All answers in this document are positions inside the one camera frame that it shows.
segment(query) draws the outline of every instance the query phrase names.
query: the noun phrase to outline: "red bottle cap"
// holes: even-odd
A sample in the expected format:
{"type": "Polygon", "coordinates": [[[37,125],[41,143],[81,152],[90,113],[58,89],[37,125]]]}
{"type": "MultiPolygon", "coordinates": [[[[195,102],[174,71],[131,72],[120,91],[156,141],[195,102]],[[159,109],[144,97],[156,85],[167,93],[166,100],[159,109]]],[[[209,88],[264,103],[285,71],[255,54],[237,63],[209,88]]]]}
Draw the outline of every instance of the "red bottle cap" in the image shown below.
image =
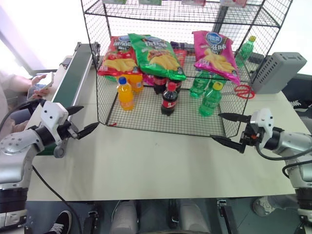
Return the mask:
{"type": "Polygon", "coordinates": [[[169,84],[168,84],[168,90],[169,90],[169,91],[174,91],[174,90],[176,90],[176,84],[173,83],[173,82],[169,82],[169,84]]]}

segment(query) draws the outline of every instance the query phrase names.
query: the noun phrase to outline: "green chip bag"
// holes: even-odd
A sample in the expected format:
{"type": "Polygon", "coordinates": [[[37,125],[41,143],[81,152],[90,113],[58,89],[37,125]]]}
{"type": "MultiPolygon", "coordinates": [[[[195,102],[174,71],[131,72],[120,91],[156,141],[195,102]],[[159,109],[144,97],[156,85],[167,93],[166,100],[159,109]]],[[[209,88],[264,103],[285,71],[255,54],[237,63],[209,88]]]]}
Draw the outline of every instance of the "green chip bag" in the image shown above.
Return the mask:
{"type": "Polygon", "coordinates": [[[169,42],[150,35],[128,35],[141,71],[180,81],[186,79],[169,42]]]}

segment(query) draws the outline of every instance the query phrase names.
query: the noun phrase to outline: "pink chip bag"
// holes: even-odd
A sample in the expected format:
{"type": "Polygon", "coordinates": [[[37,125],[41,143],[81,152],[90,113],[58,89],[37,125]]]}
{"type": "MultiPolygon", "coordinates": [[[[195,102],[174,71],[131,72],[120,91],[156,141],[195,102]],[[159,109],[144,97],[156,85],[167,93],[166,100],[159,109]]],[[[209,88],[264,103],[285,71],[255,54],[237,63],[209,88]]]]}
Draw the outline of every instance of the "pink chip bag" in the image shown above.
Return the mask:
{"type": "Polygon", "coordinates": [[[200,70],[210,71],[239,85],[239,75],[232,47],[233,41],[224,35],[197,31],[194,34],[196,63],[200,70]]]}

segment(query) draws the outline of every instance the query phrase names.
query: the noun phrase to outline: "blue bottle cap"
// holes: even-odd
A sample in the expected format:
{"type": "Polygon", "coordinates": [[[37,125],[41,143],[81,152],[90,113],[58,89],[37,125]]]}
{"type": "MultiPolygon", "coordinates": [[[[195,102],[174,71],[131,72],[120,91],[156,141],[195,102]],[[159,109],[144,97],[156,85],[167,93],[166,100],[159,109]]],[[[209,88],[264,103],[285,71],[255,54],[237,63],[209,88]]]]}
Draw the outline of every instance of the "blue bottle cap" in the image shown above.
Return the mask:
{"type": "Polygon", "coordinates": [[[126,77],[119,77],[119,84],[126,84],[127,83],[127,79],[126,77]]]}

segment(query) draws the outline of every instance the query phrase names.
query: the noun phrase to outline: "wire mesh shelf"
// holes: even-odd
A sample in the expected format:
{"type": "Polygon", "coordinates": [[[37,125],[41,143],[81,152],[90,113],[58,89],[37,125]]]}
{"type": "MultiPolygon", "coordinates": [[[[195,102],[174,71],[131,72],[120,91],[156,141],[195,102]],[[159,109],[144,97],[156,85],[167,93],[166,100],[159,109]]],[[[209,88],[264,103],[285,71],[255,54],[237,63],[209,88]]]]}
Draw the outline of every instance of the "wire mesh shelf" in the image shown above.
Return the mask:
{"type": "MultiPolygon", "coordinates": [[[[93,54],[95,63],[105,55],[111,36],[128,33],[193,44],[193,31],[214,31],[233,41],[235,54],[250,36],[256,36],[253,52],[261,57],[260,61],[247,61],[239,71],[241,82],[250,84],[251,76],[266,61],[292,0],[248,0],[245,8],[221,7],[218,0],[206,1],[204,7],[183,5],[180,0],[163,0],[161,6],[141,5],[138,0],[127,0],[125,5],[104,4],[102,0],[81,0],[81,3],[89,41],[100,44],[99,53],[93,54]]],[[[99,122],[120,128],[203,137],[236,136],[240,123],[221,119],[218,114],[243,114],[247,100],[229,95],[236,85],[228,81],[215,113],[202,117],[198,112],[202,99],[190,97],[189,91],[198,72],[194,62],[194,56],[186,57],[183,70],[187,80],[182,83],[176,109],[169,117],[161,114],[162,98],[152,87],[146,86],[140,94],[135,94],[134,109],[124,111],[118,103],[117,83],[97,76],[99,122]]]]}

